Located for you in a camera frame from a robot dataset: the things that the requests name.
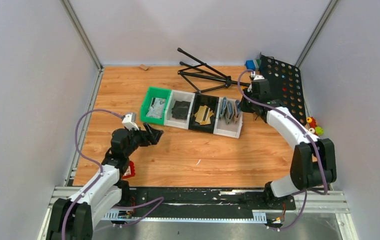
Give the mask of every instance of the black bin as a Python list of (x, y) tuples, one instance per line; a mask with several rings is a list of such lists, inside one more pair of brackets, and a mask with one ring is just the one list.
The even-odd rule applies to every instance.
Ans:
[[(188, 129), (212, 134), (213, 130), (215, 129), (216, 111), (218, 110), (218, 104), (219, 97), (196, 93), (194, 97), (193, 107), (191, 108), (191, 119), (188, 125)], [(199, 110), (199, 107), (204, 105), (210, 107), (210, 109), (213, 111), (213, 115), (210, 117), (209, 125), (200, 125), (198, 122), (196, 122), (196, 117), (194, 116), (194, 114)]]

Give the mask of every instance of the green bin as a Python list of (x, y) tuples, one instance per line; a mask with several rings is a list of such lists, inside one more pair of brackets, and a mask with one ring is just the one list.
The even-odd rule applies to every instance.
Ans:
[[(167, 110), (166, 107), (168, 105), (168, 101), (169, 101), (170, 96), (171, 96), (171, 90), (170, 89), (150, 86), (149, 89), (147, 90), (146, 97), (144, 98), (143, 105), (141, 105), (140, 120), (144, 123), (152, 123), (152, 124), (163, 125), (165, 122), (165, 112)], [(166, 99), (165, 108), (163, 109), (162, 118), (154, 118), (154, 117), (146, 116), (147, 113), (149, 112), (149, 107), (150, 107), (152, 98)]]

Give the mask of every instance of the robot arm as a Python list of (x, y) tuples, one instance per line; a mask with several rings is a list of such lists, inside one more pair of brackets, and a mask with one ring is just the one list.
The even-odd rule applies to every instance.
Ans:
[[(314, 162), (312, 158), (314, 155), (312, 144), (315, 144), (319, 150), (327, 183), (334, 182), (337, 178), (337, 172), (333, 142), (329, 139), (320, 139), (309, 131), (301, 131), (304, 127), (297, 121), (291, 121), (289, 118), (295, 118), (290, 114), (288, 108), (279, 99), (274, 98), (270, 91), (269, 81), (262, 75), (255, 74), (251, 76), (251, 79), (251, 85), (244, 90), (245, 95), (259, 103), (272, 106), (279, 111), (256, 105), (244, 97), (240, 103), (241, 111), (256, 113), (265, 123), (275, 128), (294, 150), (290, 174), (281, 179), (266, 183), (264, 191), (265, 200), (271, 204), (274, 202), (281, 203), (282, 198), (286, 198), (293, 193), (323, 184), (318, 162)], [(301, 127), (296, 126), (294, 122), (297, 122)]]
[(90, 240), (94, 228), (102, 217), (115, 204), (126, 206), (129, 201), (129, 184), (122, 176), (129, 166), (129, 156), (138, 147), (156, 145), (163, 134), (144, 123), (145, 130), (135, 124), (135, 113), (127, 113), (122, 120), (125, 128), (119, 128), (112, 133), (111, 148), (106, 152), (100, 170), (93, 178), (69, 199), (58, 199), (52, 208), (48, 240), (61, 239), (61, 226), (67, 209), (78, 196), (82, 196), (72, 208), (66, 223), (66, 239)]

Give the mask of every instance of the tripod leg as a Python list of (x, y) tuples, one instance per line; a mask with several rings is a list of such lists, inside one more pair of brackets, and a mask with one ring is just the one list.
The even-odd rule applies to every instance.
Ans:
[(197, 90), (195, 93), (201, 93), (201, 91), (184, 75), (181, 75), (195, 90)]
[(183, 70), (181, 70), (181, 71), (185, 71), (185, 70), (188, 70), (188, 69), (194, 69), (194, 70), (197, 70), (197, 71), (199, 71), (199, 72), (202, 72), (202, 73), (205, 73), (205, 74), (209, 74), (209, 75), (211, 75), (211, 76), (214, 76), (214, 77), (216, 77), (216, 78), (222, 78), (222, 77), (219, 76), (219, 75), (216, 75), (216, 74), (214, 74), (214, 73), (211, 73), (211, 72), (208, 72), (208, 71), (205, 71), (205, 70), (203, 70), (203, 69), (198, 68), (198, 67), (200, 67), (201, 65), (191, 66), (191, 65), (186, 64), (185, 62), (181, 62), (181, 61), (179, 62), (179, 64), (188, 67), (188, 68), (185, 68), (185, 69), (183, 69)]
[(184, 54), (184, 55), (186, 55), (187, 57), (191, 58), (192, 60), (194, 60), (194, 61), (200, 63), (201, 65), (207, 67), (208, 69), (214, 71), (215, 73), (217, 73), (217, 74), (223, 76), (224, 78), (227, 78), (227, 76), (226, 76), (225, 74), (223, 74), (223, 73), (221, 73), (220, 71), (214, 69), (213, 67), (207, 65), (207, 63), (198, 60), (197, 58), (195, 58), (194, 56), (192, 56), (192, 55), (189, 54), (188, 52), (184, 51), (184, 50), (181, 49), (180, 47), (177, 49), (177, 51), (180, 52), (180, 53), (182, 53), (182, 54)]
[(205, 93), (205, 92), (208, 92), (208, 91), (213, 91), (213, 90), (216, 90), (216, 89), (222, 89), (222, 88), (226, 88), (226, 87), (227, 87), (226, 85), (215, 86), (215, 87), (211, 87), (211, 88), (208, 88), (208, 89), (201, 90), (199, 93)]

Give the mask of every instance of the black pegboard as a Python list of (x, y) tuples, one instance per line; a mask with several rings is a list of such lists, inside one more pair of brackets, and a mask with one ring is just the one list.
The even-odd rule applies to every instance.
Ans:
[(306, 110), (300, 69), (273, 57), (261, 55), (260, 60), (259, 71), (269, 80), (274, 98), (287, 105), (294, 118), (305, 125)]

